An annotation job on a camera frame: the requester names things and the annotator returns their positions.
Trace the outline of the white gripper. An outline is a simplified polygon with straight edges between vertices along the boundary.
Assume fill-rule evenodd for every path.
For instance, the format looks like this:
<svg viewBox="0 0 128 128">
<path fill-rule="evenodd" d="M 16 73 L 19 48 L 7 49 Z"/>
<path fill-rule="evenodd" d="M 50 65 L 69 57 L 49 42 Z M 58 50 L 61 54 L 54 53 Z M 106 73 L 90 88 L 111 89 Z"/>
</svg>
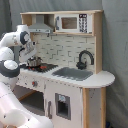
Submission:
<svg viewBox="0 0 128 128">
<path fill-rule="evenodd" d="M 26 43 L 19 51 L 19 61 L 25 62 L 36 54 L 36 46 L 34 42 Z"/>
</svg>

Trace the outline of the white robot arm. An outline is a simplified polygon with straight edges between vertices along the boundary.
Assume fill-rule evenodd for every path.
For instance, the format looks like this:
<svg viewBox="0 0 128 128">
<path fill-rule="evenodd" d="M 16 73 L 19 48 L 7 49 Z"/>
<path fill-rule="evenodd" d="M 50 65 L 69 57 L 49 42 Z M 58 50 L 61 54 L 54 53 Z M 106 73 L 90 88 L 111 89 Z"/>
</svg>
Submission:
<svg viewBox="0 0 128 128">
<path fill-rule="evenodd" d="M 15 128 L 53 128 L 48 117 L 27 110 L 14 95 L 20 66 L 14 60 L 12 46 L 23 47 L 19 53 L 21 62 L 36 53 L 27 25 L 18 25 L 15 32 L 5 33 L 0 39 L 0 122 Z"/>
</svg>

